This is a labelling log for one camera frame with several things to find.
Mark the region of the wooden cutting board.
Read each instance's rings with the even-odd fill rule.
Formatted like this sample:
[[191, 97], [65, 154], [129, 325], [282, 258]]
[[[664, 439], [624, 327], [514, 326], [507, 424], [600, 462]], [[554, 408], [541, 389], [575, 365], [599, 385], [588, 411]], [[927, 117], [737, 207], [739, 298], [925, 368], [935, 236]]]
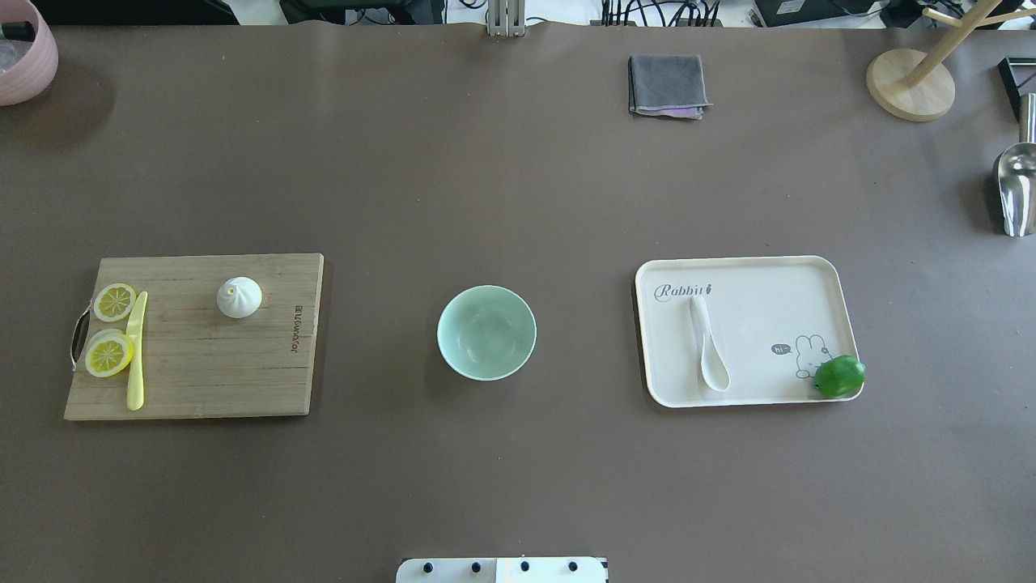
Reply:
[[[151, 298], [143, 325], [145, 401], [126, 407], [126, 370], [92, 376], [79, 358], [64, 416], [136, 420], [306, 415], [321, 321], [320, 253], [100, 259], [94, 287], [125, 282]], [[217, 291], [234, 276], [261, 287], [261, 307], [226, 317]]]

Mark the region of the white ceramic spoon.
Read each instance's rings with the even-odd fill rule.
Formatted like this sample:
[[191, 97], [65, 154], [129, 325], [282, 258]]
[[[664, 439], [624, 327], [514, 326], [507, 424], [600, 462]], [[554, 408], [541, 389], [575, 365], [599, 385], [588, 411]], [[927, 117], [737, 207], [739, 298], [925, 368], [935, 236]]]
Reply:
[[725, 365], [720, 354], [718, 344], [715, 343], [709, 309], [703, 296], [692, 296], [690, 314], [700, 376], [711, 391], [724, 393], [730, 386], [730, 373], [728, 365]]

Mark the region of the single lemon slice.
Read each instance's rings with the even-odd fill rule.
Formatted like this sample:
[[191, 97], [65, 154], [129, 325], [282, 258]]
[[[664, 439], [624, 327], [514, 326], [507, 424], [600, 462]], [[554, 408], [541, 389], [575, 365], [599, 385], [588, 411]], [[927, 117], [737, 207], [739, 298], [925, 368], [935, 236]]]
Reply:
[[94, 317], [103, 322], [121, 321], [130, 315], [138, 298], [137, 292], [125, 282], [115, 282], [100, 288], [91, 303]]

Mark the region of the stacked lemon slice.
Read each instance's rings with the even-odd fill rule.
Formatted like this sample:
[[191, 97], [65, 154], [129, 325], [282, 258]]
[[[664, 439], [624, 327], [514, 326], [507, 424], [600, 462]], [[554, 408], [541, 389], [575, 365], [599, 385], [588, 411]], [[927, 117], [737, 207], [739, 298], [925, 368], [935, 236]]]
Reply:
[[119, 329], [100, 330], [86, 348], [85, 366], [94, 377], [111, 377], [130, 366], [134, 357], [134, 340]]

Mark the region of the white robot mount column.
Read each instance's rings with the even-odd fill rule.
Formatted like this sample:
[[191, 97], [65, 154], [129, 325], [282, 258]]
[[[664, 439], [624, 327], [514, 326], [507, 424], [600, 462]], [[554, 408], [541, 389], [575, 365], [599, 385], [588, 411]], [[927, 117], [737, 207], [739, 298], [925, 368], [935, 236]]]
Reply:
[[605, 558], [519, 556], [412, 558], [397, 569], [396, 582], [608, 582]]

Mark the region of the cream rabbit tray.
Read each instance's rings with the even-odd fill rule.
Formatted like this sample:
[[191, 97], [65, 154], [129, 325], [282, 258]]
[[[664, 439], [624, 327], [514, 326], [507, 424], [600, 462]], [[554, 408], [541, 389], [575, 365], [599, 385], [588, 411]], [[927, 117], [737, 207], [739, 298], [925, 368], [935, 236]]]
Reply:
[[[645, 385], [662, 406], [824, 402], [817, 369], [858, 354], [839, 273], [822, 256], [650, 261], [634, 288]], [[725, 391], [703, 379], [695, 299], [728, 368]]]

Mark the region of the wooden mug tree stand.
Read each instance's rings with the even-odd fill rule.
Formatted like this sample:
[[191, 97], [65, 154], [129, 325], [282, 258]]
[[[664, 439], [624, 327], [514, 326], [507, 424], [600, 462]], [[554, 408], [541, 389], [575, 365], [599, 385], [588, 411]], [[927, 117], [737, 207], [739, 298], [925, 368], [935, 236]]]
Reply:
[[885, 111], [904, 121], [936, 121], [945, 115], [954, 103], [955, 84], [942, 62], [976, 28], [1035, 14], [1035, 10], [1021, 10], [992, 16], [999, 4], [999, 1], [978, 1], [961, 18], [925, 8], [923, 14], [949, 27], [946, 36], [927, 53], [918, 49], [889, 49], [877, 55], [865, 76], [870, 96]]

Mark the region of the grey folded cloth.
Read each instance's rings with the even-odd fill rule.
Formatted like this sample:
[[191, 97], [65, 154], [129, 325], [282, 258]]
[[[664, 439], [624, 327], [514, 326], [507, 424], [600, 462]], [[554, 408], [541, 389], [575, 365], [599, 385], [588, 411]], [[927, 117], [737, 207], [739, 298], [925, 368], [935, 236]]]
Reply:
[[699, 121], [711, 106], [697, 54], [633, 54], [628, 71], [633, 114]]

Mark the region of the green lime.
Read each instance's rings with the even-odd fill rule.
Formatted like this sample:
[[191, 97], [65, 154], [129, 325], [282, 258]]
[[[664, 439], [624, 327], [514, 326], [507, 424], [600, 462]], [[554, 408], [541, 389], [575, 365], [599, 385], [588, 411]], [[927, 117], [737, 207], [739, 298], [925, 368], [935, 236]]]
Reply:
[[866, 379], [866, 366], [854, 355], [840, 355], [826, 361], [815, 372], [814, 387], [826, 398], [855, 393]]

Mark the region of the mint green bowl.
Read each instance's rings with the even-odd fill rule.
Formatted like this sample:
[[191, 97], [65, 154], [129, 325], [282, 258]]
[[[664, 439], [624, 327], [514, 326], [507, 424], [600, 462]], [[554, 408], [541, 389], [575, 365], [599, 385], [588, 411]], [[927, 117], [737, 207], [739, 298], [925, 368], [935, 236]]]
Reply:
[[441, 357], [456, 373], [497, 381], [529, 361], [537, 323], [529, 304], [511, 289], [481, 285], [447, 303], [436, 337]]

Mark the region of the metal scoop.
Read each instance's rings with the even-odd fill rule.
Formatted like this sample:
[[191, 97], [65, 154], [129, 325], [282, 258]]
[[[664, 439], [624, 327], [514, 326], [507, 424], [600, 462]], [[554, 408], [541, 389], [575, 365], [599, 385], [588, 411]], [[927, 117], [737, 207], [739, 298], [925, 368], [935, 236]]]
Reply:
[[995, 161], [996, 185], [1004, 229], [1008, 236], [1023, 237], [1035, 232], [1035, 96], [1020, 99], [1020, 141]]

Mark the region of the pink bowl with ice cubes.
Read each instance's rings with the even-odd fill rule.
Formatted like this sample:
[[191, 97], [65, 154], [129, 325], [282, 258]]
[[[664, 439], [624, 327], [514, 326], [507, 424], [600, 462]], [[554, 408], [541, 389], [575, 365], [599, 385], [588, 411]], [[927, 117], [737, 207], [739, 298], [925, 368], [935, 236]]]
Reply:
[[53, 81], [58, 66], [54, 34], [36, 5], [30, 1], [2, 1], [3, 23], [27, 21], [36, 29], [36, 39], [25, 55], [1, 74], [1, 104], [21, 104], [40, 95]]

